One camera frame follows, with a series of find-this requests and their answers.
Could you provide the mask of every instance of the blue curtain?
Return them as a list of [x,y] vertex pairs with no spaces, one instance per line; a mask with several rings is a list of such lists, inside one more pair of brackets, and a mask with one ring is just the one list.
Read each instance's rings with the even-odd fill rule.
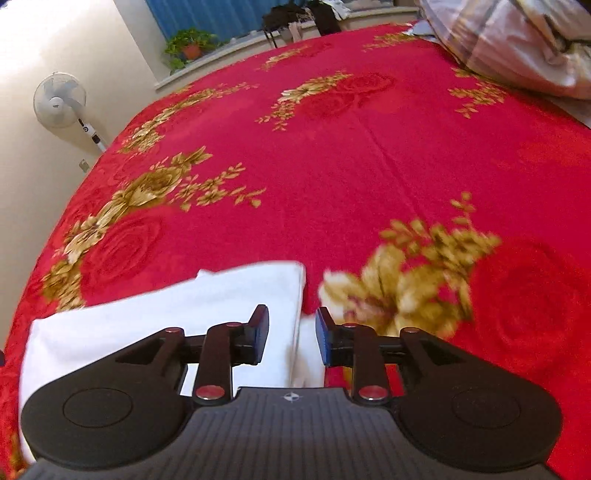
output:
[[260,30],[262,16],[287,0],[146,0],[166,38],[178,30],[196,27],[220,40]]

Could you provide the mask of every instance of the wall outlet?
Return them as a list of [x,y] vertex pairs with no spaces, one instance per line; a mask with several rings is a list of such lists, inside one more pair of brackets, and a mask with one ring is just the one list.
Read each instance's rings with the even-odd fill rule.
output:
[[88,165],[88,162],[83,158],[82,160],[80,160],[80,163],[78,164],[78,166],[80,167],[80,169],[86,173],[90,170],[90,165]]

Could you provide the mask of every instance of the ribbed gray panel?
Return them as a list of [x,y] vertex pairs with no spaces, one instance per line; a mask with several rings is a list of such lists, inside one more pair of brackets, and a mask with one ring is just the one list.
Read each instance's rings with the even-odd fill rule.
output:
[[[285,395],[300,395],[288,401]],[[41,460],[22,480],[556,480],[543,465],[508,473],[460,471],[402,435],[389,412],[343,390],[243,388],[232,403],[197,410],[153,457],[107,472]]]

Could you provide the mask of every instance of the electric fan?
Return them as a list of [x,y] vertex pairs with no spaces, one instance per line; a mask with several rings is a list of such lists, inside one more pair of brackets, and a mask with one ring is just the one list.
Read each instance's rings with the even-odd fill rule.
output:
[[82,120],[86,106],[86,91],[72,75],[54,73],[43,80],[33,96],[37,119],[47,128],[69,127],[78,121],[92,141],[105,151],[96,130]]

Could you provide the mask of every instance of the red bedsheet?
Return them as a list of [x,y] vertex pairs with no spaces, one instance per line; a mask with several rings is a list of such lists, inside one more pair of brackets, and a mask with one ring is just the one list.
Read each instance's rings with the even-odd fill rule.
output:
[[200,268],[299,260],[307,312],[329,270],[321,296],[337,320],[419,325],[549,389],[564,413],[550,465],[591,478],[590,131],[400,32],[264,53],[132,120],[72,197],[17,308],[0,373],[10,475],[24,467],[32,320]]

